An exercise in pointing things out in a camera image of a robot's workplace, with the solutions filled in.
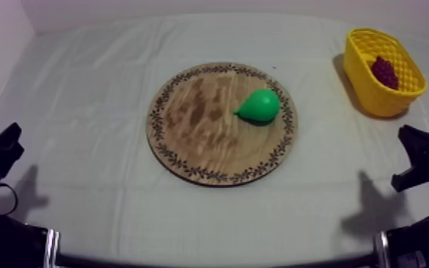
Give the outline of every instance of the wooden plate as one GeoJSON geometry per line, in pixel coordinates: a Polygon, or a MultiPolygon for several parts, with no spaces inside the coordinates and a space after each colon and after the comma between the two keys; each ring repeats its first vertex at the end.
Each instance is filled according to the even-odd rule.
{"type": "Polygon", "coordinates": [[[297,113],[273,78],[238,63],[208,63],[170,79],[155,96],[146,124],[157,159],[181,178],[200,185],[235,186],[255,181],[288,155],[297,113]],[[256,126],[233,112],[259,88],[279,97],[274,121],[256,126]]]}

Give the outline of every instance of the table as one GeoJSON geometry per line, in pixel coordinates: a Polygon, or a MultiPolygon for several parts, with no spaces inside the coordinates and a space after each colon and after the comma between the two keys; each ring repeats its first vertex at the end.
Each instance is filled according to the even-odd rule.
{"type": "MultiPolygon", "coordinates": [[[[429,131],[429,86],[402,117],[361,113],[341,63],[348,30],[362,26],[193,14],[37,36],[0,98],[0,131],[19,122],[26,149],[5,179],[19,193],[14,217],[60,231],[62,252],[117,262],[292,264],[369,251],[375,232],[429,215],[429,185],[390,186],[409,167],[399,127],[429,131]],[[145,137],[160,87],[217,61],[275,77],[299,114],[284,163],[229,189],[177,179],[145,137]]],[[[429,85],[429,39],[377,28],[400,39],[429,85]]],[[[0,189],[0,210],[10,205],[0,189]]]]}

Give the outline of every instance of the plastic pear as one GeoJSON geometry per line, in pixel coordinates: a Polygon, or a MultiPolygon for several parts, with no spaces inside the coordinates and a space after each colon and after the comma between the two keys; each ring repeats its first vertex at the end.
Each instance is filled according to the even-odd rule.
{"type": "Polygon", "coordinates": [[[234,114],[241,118],[266,122],[273,120],[278,112],[278,96],[272,90],[263,88],[251,93],[234,114]]]}

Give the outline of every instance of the grapes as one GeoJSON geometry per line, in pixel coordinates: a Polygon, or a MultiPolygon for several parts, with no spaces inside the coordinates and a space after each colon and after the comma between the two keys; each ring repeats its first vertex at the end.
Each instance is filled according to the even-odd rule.
{"type": "Polygon", "coordinates": [[[394,68],[389,61],[378,56],[374,64],[371,66],[371,71],[373,72],[374,77],[376,77],[376,79],[378,79],[378,81],[383,85],[392,89],[399,89],[398,77],[394,73],[394,68]]]}

